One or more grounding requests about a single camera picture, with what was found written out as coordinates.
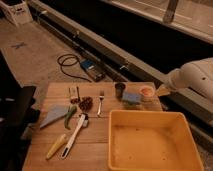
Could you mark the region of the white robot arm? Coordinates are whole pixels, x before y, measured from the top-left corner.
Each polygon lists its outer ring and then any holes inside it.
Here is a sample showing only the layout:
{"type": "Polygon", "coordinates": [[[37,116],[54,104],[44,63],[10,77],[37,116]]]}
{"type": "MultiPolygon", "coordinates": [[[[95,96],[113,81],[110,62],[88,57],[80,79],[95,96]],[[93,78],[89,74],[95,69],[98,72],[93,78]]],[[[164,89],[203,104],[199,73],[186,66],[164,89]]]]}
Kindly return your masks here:
{"type": "Polygon", "coordinates": [[[213,57],[191,61],[170,71],[156,93],[164,96],[188,87],[213,103],[213,57]]]}

